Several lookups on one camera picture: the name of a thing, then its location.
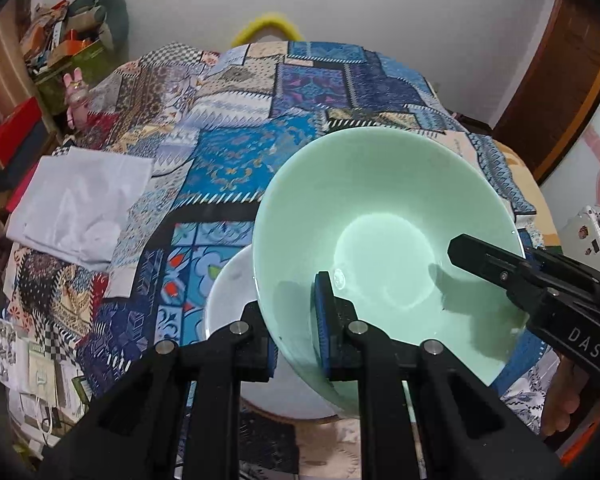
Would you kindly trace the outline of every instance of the metal bolt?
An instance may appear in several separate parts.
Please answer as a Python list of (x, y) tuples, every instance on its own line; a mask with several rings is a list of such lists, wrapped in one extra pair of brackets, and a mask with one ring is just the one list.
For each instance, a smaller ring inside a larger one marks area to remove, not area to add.
[(242, 335), (249, 329), (249, 323), (245, 321), (234, 321), (229, 325), (229, 330), (235, 335)]
[(445, 346), (437, 339), (427, 339), (424, 342), (424, 349), (432, 355), (442, 354)]
[(161, 355), (167, 355), (173, 352), (176, 349), (176, 343), (170, 341), (169, 339), (163, 339), (158, 342), (155, 346), (155, 351)]
[(363, 334), (369, 330), (369, 326), (364, 321), (352, 321), (349, 323), (349, 330), (354, 334)]

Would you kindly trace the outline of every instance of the patterned fabric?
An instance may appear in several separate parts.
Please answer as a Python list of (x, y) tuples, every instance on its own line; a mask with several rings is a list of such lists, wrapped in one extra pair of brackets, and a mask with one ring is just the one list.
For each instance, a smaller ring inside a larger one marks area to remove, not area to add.
[(559, 363), (558, 356), (549, 350), (500, 399), (535, 434), (540, 433), (544, 398)]
[(165, 135), (154, 156), (154, 175), (164, 175), (177, 170), (196, 149), (200, 130), (182, 121), (174, 130)]
[(139, 64), (147, 66), (188, 66), (197, 63), (201, 56), (202, 51), (192, 46), (183, 43), (170, 43), (142, 56)]
[(196, 99), (187, 121), (195, 128), (260, 126), (269, 119), (271, 96), (226, 91)]
[(272, 117), (296, 108), (311, 111), (349, 106), (342, 70), (282, 63), (278, 65)]
[[(92, 280), (88, 300), (89, 280), (78, 269), (62, 262), (42, 266), (32, 258), (18, 272), (8, 311), (56, 359), (75, 355), (97, 396), (158, 340), (200, 340), (211, 286), (250, 243), (257, 201), (271, 177), (323, 134), (383, 125), (440, 142), (485, 175), (533, 245), (557, 244), (546, 205), (535, 216), (532, 203), (543, 201), (536, 195), (528, 200), (538, 187), (516, 155), (489, 137), (469, 134), (419, 73), (359, 46), (278, 41), (219, 55), (170, 44), (119, 67), (92, 92), (93, 127), (77, 142), (154, 160), (150, 187), (115, 251), (109, 299), (99, 303), (104, 287)], [(524, 195), (518, 187), (523, 182)], [(59, 290), (61, 283), (71, 283), (70, 290)], [(77, 345), (74, 331), (86, 334)], [(69, 332), (75, 338), (67, 340)], [(544, 351), (537, 341), (528, 343), (516, 353), (517, 368), (509, 367), (496, 387)], [(536, 382), (515, 383), (507, 393), (522, 417), (538, 411), (529, 407), (539, 399), (528, 391)], [(240, 436), (246, 476), (270, 478), (268, 468), (278, 475), (360, 475), (355, 421), (294, 428), (267, 419), (261, 424), (250, 413), (240, 416), (250, 428)], [(330, 434), (335, 437), (324, 438)]]
[(511, 385), (529, 371), (549, 349), (549, 345), (525, 328), (518, 339), (509, 363), (491, 383), (499, 396), (503, 396)]
[(96, 396), (103, 394), (153, 344), (158, 276), (164, 252), (145, 251), (128, 300), (107, 301), (94, 314), (77, 359)]
[(283, 116), (259, 127), (217, 128), (200, 136), (174, 207), (257, 200), (277, 169), (320, 136), (320, 116)]
[(366, 63), (344, 65), (354, 108), (400, 112), (408, 105), (424, 105), (420, 94), (410, 83), (384, 74), (378, 54), (365, 51), (365, 55)]
[(170, 211), (190, 167), (188, 162), (171, 173), (152, 178), (147, 190), (129, 210), (126, 227), (120, 234), (109, 265), (106, 298), (129, 297), (142, 250)]
[(221, 91), (249, 91), (259, 94), (273, 93), (276, 67), (283, 56), (247, 58), (242, 65), (232, 64), (224, 72), (208, 76), (197, 96)]
[(289, 41), (289, 57), (332, 63), (364, 63), (361, 46), (323, 41)]

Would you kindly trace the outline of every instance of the yellow object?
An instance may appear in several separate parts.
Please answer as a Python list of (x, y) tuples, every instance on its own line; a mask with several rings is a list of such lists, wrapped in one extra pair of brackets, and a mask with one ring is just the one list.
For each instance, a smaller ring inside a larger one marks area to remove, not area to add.
[(249, 43), (249, 40), (256, 32), (266, 27), (275, 27), (279, 29), (289, 41), (304, 41), (300, 31), (293, 23), (286, 19), (285, 16), (276, 12), (268, 12), (267, 14), (263, 14), (259, 18), (253, 20), (249, 25), (241, 30), (232, 41), (232, 48), (234, 46), (240, 46)]

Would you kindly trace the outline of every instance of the wooden door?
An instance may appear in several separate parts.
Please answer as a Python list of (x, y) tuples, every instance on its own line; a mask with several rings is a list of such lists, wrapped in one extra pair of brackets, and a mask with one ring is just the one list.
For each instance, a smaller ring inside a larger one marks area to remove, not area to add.
[(542, 182), (600, 102), (600, 20), (576, 0), (556, 0), (518, 91), (493, 130)]

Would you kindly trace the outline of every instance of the pink toy figure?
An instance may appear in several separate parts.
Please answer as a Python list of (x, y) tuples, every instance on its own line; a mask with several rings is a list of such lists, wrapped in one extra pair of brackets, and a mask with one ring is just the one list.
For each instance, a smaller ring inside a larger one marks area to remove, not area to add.
[(72, 130), (84, 131), (89, 113), (89, 85), (82, 80), (80, 68), (74, 70), (74, 78), (64, 74), (62, 80), (66, 87), (64, 102), (68, 105), (66, 121)]

